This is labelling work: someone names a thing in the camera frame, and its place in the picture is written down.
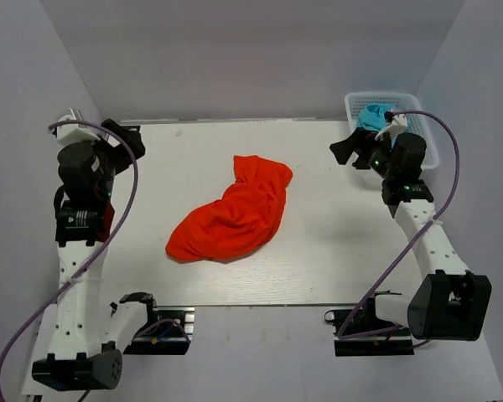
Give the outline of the orange t-shirt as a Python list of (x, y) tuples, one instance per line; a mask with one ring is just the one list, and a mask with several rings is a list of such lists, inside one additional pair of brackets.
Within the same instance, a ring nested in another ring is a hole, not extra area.
[(192, 210), (165, 246), (179, 263), (249, 255), (277, 233), (293, 171), (257, 155), (233, 157), (235, 182), (221, 198)]

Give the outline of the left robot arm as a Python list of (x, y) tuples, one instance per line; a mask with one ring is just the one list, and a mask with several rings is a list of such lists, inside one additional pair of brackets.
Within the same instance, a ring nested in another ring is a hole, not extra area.
[(55, 241), (60, 260), (57, 318), (45, 357), (33, 362), (33, 380), (57, 391), (115, 389), (122, 355), (140, 332), (155, 332), (160, 313), (153, 295), (133, 292), (100, 317), (101, 273), (114, 224), (111, 194), (117, 174), (135, 167), (145, 154), (141, 134), (112, 119), (101, 124), (111, 145), (80, 121), (64, 119), (54, 130), (63, 143), (54, 197)]

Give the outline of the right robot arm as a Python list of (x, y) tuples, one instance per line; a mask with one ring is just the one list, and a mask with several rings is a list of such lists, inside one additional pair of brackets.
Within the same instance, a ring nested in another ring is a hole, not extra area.
[(412, 293), (372, 286), (341, 325), (339, 337), (354, 337), (354, 325), (363, 323), (374, 334), (392, 325), (408, 329), (416, 339), (477, 340), (490, 301), (490, 280), (460, 259), (438, 222), (433, 195), (420, 178), (425, 140), (410, 132), (378, 138), (358, 128), (329, 149), (338, 164), (371, 169), (381, 177), (382, 200), (407, 237), (422, 277)]

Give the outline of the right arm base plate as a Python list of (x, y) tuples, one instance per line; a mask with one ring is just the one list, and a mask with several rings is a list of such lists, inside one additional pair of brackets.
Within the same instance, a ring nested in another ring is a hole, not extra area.
[(350, 309), (334, 309), (324, 314), (324, 322), (334, 329), (335, 357), (393, 357), (414, 354), (412, 335), (408, 329), (395, 327), (391, 322), (374, 316), (363, 318), (363, 311), (359, 311), (343, 332), (345, 339), (340, 339), (337, 332), (349, 313)]

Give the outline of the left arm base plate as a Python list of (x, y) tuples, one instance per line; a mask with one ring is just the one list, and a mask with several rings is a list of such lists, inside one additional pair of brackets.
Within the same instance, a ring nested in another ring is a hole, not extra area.
[(194, 332), (194, 307), (156, 307), (154, 319), (158, 324), (136, 336), (125, 349), (125, 355), (184, 356)]

